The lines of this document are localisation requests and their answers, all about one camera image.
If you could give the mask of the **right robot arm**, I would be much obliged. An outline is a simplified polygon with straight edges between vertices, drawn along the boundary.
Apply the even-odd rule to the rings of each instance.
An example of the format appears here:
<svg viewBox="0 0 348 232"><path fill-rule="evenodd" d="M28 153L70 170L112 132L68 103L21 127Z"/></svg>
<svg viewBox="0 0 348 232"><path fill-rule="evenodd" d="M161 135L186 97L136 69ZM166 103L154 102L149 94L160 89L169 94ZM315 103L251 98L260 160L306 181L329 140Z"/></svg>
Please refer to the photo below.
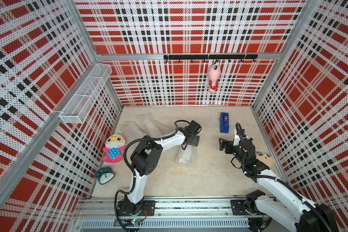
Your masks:
<svg viewBox="0 0 348 232"><path fill-rule="evenodd" d="M232 154L240 163L243 174L268 190L273 197L255 190L246 195L244 210L251 215L263 213L290 232L337 232L333 211L317 204L294 190L270 168L275 161L267 154L256 152L251 138L242 132L232 141L220 138L219 149Z"/></svg>

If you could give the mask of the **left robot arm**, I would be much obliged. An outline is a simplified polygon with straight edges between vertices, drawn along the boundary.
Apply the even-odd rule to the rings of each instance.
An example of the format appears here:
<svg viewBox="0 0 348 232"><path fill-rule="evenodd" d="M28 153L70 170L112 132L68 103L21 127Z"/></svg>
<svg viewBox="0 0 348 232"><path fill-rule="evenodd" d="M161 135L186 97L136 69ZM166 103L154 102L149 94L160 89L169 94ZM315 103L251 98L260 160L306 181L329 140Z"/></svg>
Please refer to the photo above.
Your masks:
<svg viewBox="0 0 348 232"><path fill-rule="evenodd" d="M177 120L175 130L167 135L152 138L144 136L130 142L123 153L123 159L132 173L132 180L128 192L123 192L124 200L133 206L144 198L144 188L148 176L156 169L161 154L176 146L183 150L187 146L196 147L199 144L198 135L202 127L196 121Z"/></svg>

